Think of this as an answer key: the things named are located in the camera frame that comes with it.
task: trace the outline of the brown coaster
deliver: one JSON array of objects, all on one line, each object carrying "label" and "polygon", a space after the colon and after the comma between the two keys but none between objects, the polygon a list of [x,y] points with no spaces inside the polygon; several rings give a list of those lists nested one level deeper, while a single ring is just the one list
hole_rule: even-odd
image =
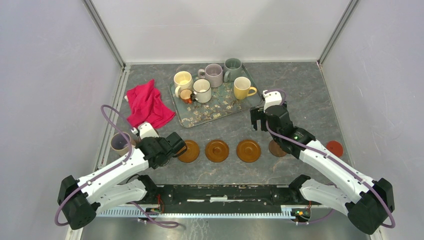
[{"label": "brown coaster", "polygon": [[228,157],[230,148],[224,141],[216,139],[210,141],[206,145],[204,153],[206,154],[207,159],[214,163],[220,163]]},{"label": "brown coaster", "polygon": [[237,145],[237,156],[245,163],[253,163],[261,156],[261,147],[253,140],[246,139]]},{"label": "brown coaster", "polygon": [[343,155],[343,146],[338,141],[329,141],[326,148],[339,158]]},{"label": "brown coaster", "polygon": [[283,151],[281,147],[276,143],[276,141],[271,140],[268,144],[268,149],[271,152],[272,155],[276,157],[284,157],[287,155],[287,152]]},{"label": "brown coaster", "polygon": [[193,140],[185,140],[185,145],[187,146],[187,151],[185,151],[178,159],[183,163],[191,163],[196,160],[200,154],[199,145]]}]

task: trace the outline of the pink towel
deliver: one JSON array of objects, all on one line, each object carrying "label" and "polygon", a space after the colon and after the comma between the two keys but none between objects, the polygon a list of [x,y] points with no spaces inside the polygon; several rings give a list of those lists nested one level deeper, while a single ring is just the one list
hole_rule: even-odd
[{"label": "pink towel", "polygon": [[148,122],[155,129],[163,127],[175,116],[161,100],[161,92],[155,88],[155,80],[138,85],[126,92],[131,115],[127,118],[133,127]]}]

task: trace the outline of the gray wall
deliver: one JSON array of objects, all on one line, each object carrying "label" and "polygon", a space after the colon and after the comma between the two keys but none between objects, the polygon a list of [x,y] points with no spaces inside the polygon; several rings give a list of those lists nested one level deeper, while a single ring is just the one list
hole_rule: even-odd
[{"label": "gray wall", "polygon": [[349,0],[92,0],[126,62],[313,61]]},{"label": "gray wall", "polygon": [[397,227],[424,235],[424,1],[360,1],[323,64],[351,161],[394,188]]},{"label": "gray wall", "polygon": [[0,239],[63,239],[60,182],[92,171],[120,68],[81,0],[0,5]]}]

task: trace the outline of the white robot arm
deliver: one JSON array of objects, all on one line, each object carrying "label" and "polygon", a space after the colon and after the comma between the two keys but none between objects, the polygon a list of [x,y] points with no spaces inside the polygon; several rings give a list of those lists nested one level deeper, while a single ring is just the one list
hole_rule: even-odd
[{"label": "white robot arm", "polygon": [[[301,175],[290,184],[298,197],[314,201],[346,215],[361,231],[372,234],[379,226],[394,227],[395,209],[392,185],[381,178],[359,172],[326,149],[311,133],[293,125],[285,102],[285,92],[265,90],[264,107],[250,109],[253,128],[271,133],[280,148],[324,174],[336,186],[324,185]],[[392,225],[383,224],[389,217]]]},{"label": "white robot arm", "polygon": [[171,157],[185,152],[184,141],[173,132],[159,137],[149,123],[138,128],[140,142],[128,153],[100,170],[74,179],[72,175],[62,180],[57,203],[61,205],[75,189],[80,189],[63,205],[62,212],[72,229],[89,224],[101,212],[128,202],[139,201],[148,193],[146,182],[135,179],[119,184],[129,176],[148,168],[156,169],[168,163]]}]

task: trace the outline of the tray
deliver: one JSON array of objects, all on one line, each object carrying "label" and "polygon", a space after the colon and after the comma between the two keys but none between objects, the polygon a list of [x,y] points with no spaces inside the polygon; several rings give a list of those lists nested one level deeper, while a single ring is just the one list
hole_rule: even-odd
[{"label": "tray", "polygon": [[[172,82],[169,85],[169,93],[171,94],[179,123],[184,128],[191,128],[259,105],[262,102],[259,94],[260,90],[246,67],[243,65],[242,68],[241,76],[248,78],[251,86],[257,89],[255,95],[248,96],[243,100],[238,100],[234,96],[234,82],[229,81],[217,88],[212,88],[212,98],[210,101],[206,103],[193,102],[192,104],[186,104],[179,97],[175,96],[175,86]],[[197,74],[192,77],[195,81],[199,79]]]}]

